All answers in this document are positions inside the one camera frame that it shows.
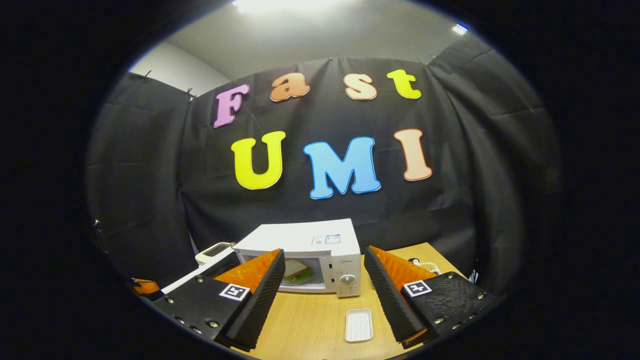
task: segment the microwave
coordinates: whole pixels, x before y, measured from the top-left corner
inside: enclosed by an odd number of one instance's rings
[[[240,263],[284,250],[280,291],[360,295],[360,246],[351,219],[265,224],[233,246]]]

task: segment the microwave knob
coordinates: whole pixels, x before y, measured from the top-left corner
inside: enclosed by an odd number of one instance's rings
[[[340,281],[342,281],[343,284],[351,284],[355,279],[353,275],[345,275],[340,278]]]

